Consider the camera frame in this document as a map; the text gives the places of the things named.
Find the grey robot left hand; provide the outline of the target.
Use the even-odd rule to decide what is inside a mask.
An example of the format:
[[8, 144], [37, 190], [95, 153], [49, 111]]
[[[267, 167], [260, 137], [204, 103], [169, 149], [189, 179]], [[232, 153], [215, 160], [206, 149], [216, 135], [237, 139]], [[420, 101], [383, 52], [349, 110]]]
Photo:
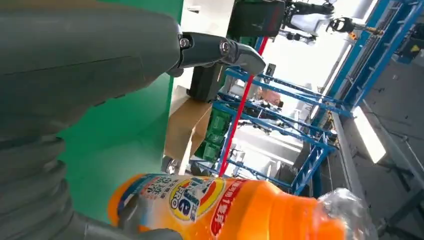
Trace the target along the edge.
[[0, 237], [3, 240], [179, 240], [139, 232], [139, 196], [117, 226], [73, 207], [57, 133], [93, 106], [149, 86], [163, 73], [221, 63], [257, 75], [252, 47], [183, 32], [174, 18], [95, 0], [0, 4]]

